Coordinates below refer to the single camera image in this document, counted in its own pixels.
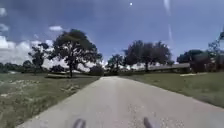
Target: white cloud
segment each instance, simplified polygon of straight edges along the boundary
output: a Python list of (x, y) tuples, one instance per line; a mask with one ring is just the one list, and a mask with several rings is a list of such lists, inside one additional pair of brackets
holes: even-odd
[(46, 42), (46, 44), (48, 44), (48, 46), (50, 46), (50, 47), (53, 45), (53, 40), (46, 40), (45, 42)]
[(0, 17), (6, 16), (6, 15), (7, 15), (6, 9), (5, 8), (0, 8)]
[[(45, 41), (49, 46), (52, 46), (52, 40)], [(32, 46), (37, 46), (37, 44), (41, 43), (38, 40), (34, 41), (23, 41), (20, 43), (8, 41), (6, 37), (0, 36), (0, 62), (2, 63), (14, 63), (14, 64), (23, 64), (25, 60), (31, 60), (28, 53), (32, 51)], [(45, 59), (43, 67), (50, 68), (54, 65), (61, 65), (63, 67), (68, 68), (67, 64), (64, 60), (58, 61), (57, 59), (54, 60), (47, 60)], [(94, 64), (87, 63), (87, 66), (92, 67)], [(83, 67), (81, 64), (78, 66), (83, 71), (89, 71), (88, 68)]]
[(15, 42), (0, 36), (0, 62), (22, 64), (24, 60), (29, 59), (28, 52), (30, 50), (27, 42), (21, 42), (17, 45)]
[(171, 15), (171, 11), (170, 11), (170, 1), (171, 0), (163, 0), (164, 3), (164, 7), (166, 9), (167, 14), (170, 16)]
[(49, 29), (51, 31), (62, 31), (63, 28), (61, 26), (50, 26)]
[(103, 68), (105, 68), (106, 65), (108, 64), (108, 62), (105, 60), (102, 60), (102, 62), (100, 62), (100, 64), (102, 65)]
[(0, 23), (0, 32), (9, 31), (9, 27)]

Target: tree trunk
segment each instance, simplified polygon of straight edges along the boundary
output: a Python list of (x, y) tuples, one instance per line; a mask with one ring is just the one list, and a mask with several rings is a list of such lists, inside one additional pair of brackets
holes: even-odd
[(34, 72), (33, 72), (33, 74), (34, 74), (34, 75), (37, 74), (37, 66), (36, 66), (36, 65), (34, 65)]
[(149, 62), (145, 62), (145, 72), (149, 72)]
[(117, 63), (116, 64), (116, 73), (118, 74), (118, 71), (119, 71), (119, 64)]
[(42, 68), (42, 66), (39, 66), (39, 69), (40, 69), (40, 73), (43, 73), (43, 68)]
[(72, 64), (71, 63), (69, 64), (69, 74), (70, 74), (70, 77), (72, 78)]

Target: tree canopy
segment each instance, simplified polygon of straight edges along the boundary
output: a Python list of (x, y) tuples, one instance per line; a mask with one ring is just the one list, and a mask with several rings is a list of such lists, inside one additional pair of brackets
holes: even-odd
[(124, 65), (132, 66), (144, 63), (146, 71), (148, 71), (149, 64), (166, 64), (171, 58), (171, 52), (167, 45), (162, 42), (144, 43), (141, 40), (134, 41), (129, 45), (128, 49), (124, 50), (124, 54)]
[(32, 63), (29, 60), (26, 60), (26, 61), (23, 62), (23, 67), (24, 68), (31, 68)]
[(10, 62), (6, 64), (0, 63), (0, 72), (7, 73), (8, 71), (22, 72), (23, 67), (18, 64), (12, 64)]
[(123, 65), (123, 57), (119, 54), (113, 55), (109, 60), (107, 64), (107, 68), (109, 68), (110, 72), (118, 73), (119, 66)]
[(87, 62), (96, 63), (101, 60), (102, 55), (98, 53), (96, 46), (88, 40), (84, 32), (72, 29), (63, 32), (54, 41), (49, 59), (55, 57), (59, 60), (64, 59), (72, 77), (72, 70), (77, 69), (78, 64), (87, 67)]
[(35, 66), (35, 73), (36, 69), (42, 69), (48, 48), (49, 46), (46, 43), (40, 43), (37, 46), (33, 46), (32, 52), (28, 53), (28, 55), (32, 57), (32, 63)]
[(181, 54), (177, 57), (178, 63), (190, 63), (196, 60), (196, 55), (202, 54), (203, 51), (199, 49), (193, 49)]
[(104, 69), (100, 64), (90, 68), (89, 74), (92, 76), (102, 76), (104, 74)]
[(51, 72), (64, 72), (65, 68), (62, 67), (61, 65), (54, 65), (50, 68)]

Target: road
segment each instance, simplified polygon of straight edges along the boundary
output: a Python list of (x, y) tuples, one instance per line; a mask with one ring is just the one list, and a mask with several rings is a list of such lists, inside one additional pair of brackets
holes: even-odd
[(224, 109), (104, 77), (17, 128), (224, 128)]

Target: cloud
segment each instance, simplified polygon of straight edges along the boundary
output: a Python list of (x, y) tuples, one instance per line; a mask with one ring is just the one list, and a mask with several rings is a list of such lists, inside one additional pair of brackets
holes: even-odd
[(4, 36), (0, 36), (0, 62), (22, 64), (24, 60), (29, 59), (28, 52), (30, 51), (28, 42), (8, 41)]
[(171, 15), (171, 11), (170, 11), (170, 1), (171, 0), (163, 0), (164, 3), (164, 7), (166, 9), (167, 14), (170, 16)]
[[(22, 64), (25, 60), (31, 60), (28, 53), (32, 51), (32, 46), (36, 46), (39, 43), (41, 42), (38, 40), (16, 43), (13, 41), (8, 41), (4, 36), (0, 36), (0, 62)], [(58, 62), (57, 60), (46, 60), (43, 66), (49, 68), (54, 64), (63, 65), (64, 63)]]
[(102, 60), (102, 62), (100, 62), (100, 64), (102, 65), (103, 68), (105, 68), (106, 65), (108, 64), (108, 62), (105, 60)]
[(0, 32), (9, 31), (9, 27), (0, 23)]
[(62, 31), (63, 28), (61, 26), (50, 26), (49, 29), (51, 31)]
[(0, 8), (0, 17), (6, 16), (7, 12), (5, 8)]

